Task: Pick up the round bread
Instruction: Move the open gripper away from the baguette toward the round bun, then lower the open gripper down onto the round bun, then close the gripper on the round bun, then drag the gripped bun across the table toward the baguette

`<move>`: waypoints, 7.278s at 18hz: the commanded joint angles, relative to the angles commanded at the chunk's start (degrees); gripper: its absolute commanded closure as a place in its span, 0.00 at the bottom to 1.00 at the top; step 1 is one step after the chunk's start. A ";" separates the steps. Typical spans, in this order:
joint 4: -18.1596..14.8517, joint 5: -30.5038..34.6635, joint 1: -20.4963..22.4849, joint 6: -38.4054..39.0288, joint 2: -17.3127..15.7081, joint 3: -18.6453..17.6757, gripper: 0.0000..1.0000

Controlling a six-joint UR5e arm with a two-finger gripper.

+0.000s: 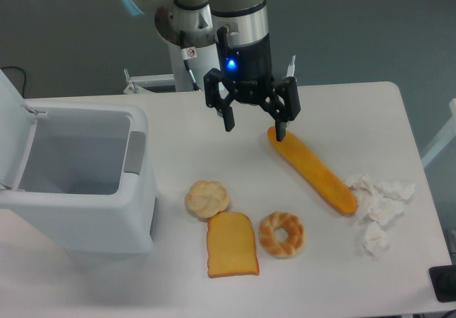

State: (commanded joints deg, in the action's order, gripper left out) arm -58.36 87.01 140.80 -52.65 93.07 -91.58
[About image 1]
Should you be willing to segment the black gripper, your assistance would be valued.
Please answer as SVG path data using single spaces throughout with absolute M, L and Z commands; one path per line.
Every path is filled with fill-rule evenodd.
M 204 95 L 208 108 L 215 108 L 230 132 L 234 126 L 232 101 L 261 106 L 274 119 L 276 140 L 286 136 L 286 127 L 301 111 L 296 79 L 286 77 L 273 88 L 270 38 L 244 46 L 231 46 L 228 30 L 217 29 L 217 53 L 221 71 L 212 68 L 204 76 Z M 228 91 L 223 98 L 219 84 Z

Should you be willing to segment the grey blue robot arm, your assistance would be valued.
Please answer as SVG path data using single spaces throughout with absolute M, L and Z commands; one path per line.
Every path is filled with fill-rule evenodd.
M 301 107 L 294 72 L 272 72 L 266 0 L 126 0 L 154 16 L 167 43 L 177 91 L 203 91 L 207 107 L 234 127 L 232 103 L 259 106 L 283 140 Z

